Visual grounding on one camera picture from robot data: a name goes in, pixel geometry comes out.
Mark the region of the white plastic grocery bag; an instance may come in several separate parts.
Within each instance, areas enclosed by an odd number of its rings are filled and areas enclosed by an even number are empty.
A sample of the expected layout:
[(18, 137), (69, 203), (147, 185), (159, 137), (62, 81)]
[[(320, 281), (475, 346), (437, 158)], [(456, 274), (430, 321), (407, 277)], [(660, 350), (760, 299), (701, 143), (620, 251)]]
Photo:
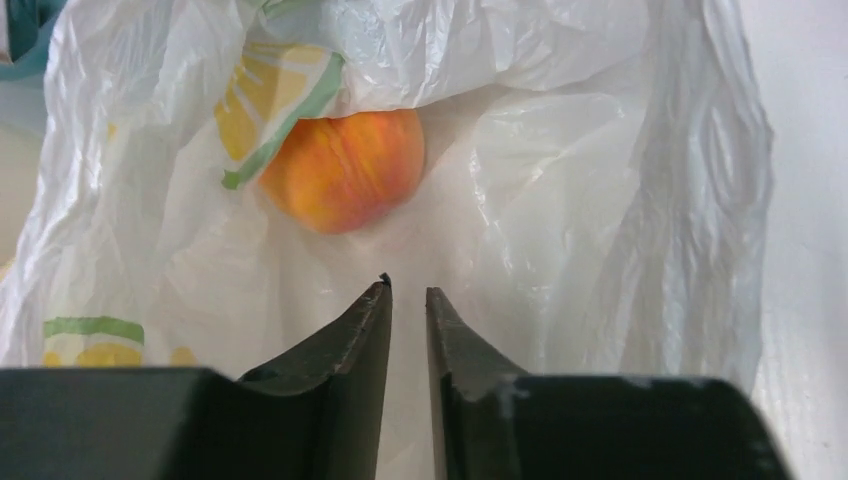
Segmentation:
[[(771, 131), (734, 1), (71, 1), (1, 362), (237, 377), (393, 283), (376, 475), (431, 479), (425, 293), (522, 367), (761, 352)], [(340, 235), (258, 187), (289, 121), (414, 108), (415, 194)]]

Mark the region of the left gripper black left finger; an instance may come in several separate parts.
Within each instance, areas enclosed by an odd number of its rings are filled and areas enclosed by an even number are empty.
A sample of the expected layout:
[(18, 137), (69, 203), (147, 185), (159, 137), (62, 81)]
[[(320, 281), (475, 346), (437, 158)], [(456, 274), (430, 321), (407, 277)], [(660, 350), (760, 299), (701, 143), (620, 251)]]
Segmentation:
[(1, 373), (5, 479), (371, 479), (392, 283), (230, 379), (203, 367)]

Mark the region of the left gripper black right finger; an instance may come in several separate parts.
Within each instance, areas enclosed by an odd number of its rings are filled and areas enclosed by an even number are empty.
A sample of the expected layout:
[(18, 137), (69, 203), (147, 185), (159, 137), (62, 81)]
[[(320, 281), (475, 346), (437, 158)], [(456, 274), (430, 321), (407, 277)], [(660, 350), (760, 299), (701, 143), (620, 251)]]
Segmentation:
[(439, 479), (788, 479), (747, 398), (709, 377), (538, 375), (426, 292)]

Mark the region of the orange peach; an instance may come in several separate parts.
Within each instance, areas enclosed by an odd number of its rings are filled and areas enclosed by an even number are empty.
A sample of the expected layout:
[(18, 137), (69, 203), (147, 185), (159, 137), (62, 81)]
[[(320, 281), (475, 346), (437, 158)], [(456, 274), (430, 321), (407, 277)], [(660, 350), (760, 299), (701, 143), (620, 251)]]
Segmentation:
[(302, 119), (260, 175), (271, 202), (323, 234), (357, 230), (417, 190), (425, 141), (414, 109)]

